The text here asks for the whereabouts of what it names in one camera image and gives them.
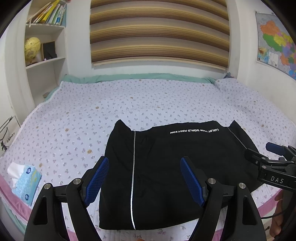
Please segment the person's right hand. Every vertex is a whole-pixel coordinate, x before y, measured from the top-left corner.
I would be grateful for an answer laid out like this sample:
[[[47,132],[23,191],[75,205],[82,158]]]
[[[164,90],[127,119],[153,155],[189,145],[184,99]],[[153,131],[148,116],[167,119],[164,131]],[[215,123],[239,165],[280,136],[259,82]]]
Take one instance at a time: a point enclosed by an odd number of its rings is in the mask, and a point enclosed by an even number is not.
[[[272,218],[271,227],[270,227],[270,235],[272,237],[276,237],[281,232],[281,225],[283,222],[283,215],[280,214],[282,212],[282,201],[283,201],[283,190],[275,197],[274,199],[277,201],[274,217]]]

